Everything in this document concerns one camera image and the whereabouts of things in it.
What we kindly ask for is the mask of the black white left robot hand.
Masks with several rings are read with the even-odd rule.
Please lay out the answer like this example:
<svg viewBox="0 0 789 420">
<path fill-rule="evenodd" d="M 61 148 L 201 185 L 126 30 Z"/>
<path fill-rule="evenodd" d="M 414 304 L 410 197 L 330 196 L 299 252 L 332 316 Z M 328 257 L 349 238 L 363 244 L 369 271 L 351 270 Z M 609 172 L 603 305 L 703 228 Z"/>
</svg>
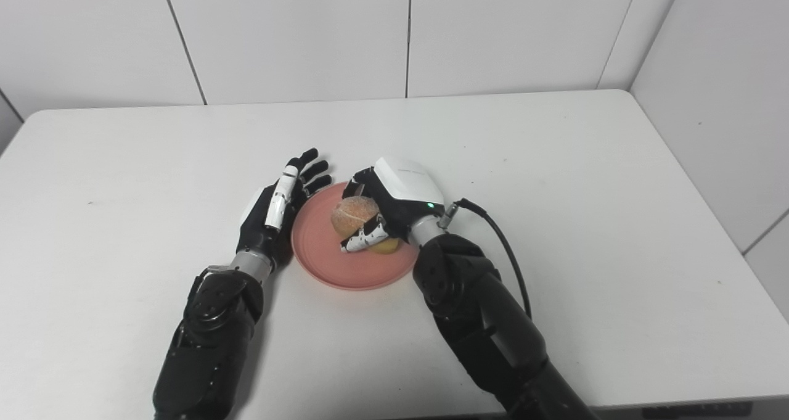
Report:
<svg viewBox="0 0 789 420">
<path fill-rule="evenodd" d="M 313 147 L 285 165 L 278 180 L 263 187 L 251 201 L 251 209 L 240 224 L 237 251 L 255 251 L 272 262 L 286 265 L 293 256 L 291 234 L 296 215 L 307 200 L 332 184 L 329 164 L 319 159 Z"/>
</svg>

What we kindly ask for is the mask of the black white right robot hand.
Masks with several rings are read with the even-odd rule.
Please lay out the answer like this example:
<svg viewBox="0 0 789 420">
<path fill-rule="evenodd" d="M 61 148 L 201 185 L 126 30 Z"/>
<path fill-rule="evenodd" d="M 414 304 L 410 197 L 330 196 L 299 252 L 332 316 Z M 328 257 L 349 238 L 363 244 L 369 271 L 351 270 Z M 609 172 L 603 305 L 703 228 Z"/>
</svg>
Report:
<svg viewBox="0 0 789 420">
<path fill-rule="evenodd" d="M 444 215 L 444 196 L 425 168 L 397 157 L 381 157 L 355 173 L 343 198 L 364 196 L 378 212 L 357 232 L 341 241 L 341 251 L 358 252 L 387 239 L 405 241 L 417 249 L 445 234 L 438 226 Z"/>
</svg>

